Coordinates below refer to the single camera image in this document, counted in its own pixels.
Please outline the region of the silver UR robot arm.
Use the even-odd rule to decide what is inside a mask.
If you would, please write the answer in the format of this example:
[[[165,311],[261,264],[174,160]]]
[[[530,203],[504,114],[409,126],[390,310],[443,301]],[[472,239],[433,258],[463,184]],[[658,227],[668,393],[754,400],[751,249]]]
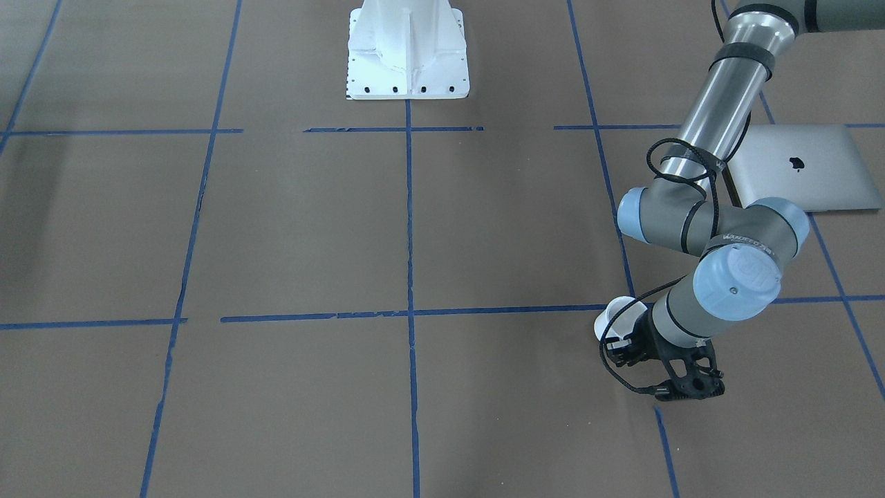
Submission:
[[[810,231],[793,201],[765,196],[746,207],[723,207],[716,179],[747,126],[755,99],[781,56],[801,35],[882,30],[882,1],[742,1],[721,26],[722,44],[704,86],[645,188],[623,195],[617,226],[647,245],[699,259],[651,308],[639,299],[616,305],[638,318],[616,332],[598,331],[603,359],[619,367],[666,360],[664,350],[701,352],[712,338],[765,310]]]

